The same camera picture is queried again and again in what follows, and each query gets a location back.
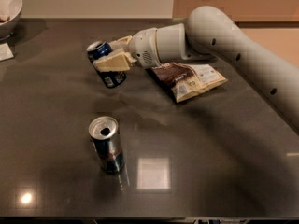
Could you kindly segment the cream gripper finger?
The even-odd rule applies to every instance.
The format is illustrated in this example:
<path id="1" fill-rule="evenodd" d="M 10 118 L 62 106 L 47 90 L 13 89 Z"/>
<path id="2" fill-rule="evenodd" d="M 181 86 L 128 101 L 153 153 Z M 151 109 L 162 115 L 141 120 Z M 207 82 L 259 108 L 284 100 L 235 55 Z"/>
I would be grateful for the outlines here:
<path id="1" fill-rule="evenodd" d="M 111 46 L 112 50 L 122 49 L 124 51 L 127 51 L 132 38 L 133 37 L 131 35 L 128 35 L 109 42 L 109 45 Z"/>
<path id="2" fill-rule="evenodd" d="M 99 72 L 120 72 L 131 69 L 136 59 L 129 52 L 111 53 L 93 62 Z"/>

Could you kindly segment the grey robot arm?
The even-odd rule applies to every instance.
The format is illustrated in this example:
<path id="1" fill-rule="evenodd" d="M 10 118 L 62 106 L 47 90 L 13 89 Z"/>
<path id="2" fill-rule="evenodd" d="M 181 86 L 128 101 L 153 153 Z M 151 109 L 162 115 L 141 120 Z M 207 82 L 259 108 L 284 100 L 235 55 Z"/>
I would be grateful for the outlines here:
<path id="1" fill-rule="evenodd" d="M 110 43 L 112 52 L 93 62 L 101 72 L 148 69 L 163 63 L 230 64 L 296 131 L 299 130 L 299 67 L 247 37 L 215 7 L 196 8 L 184 23 L 142 30 Z"/>

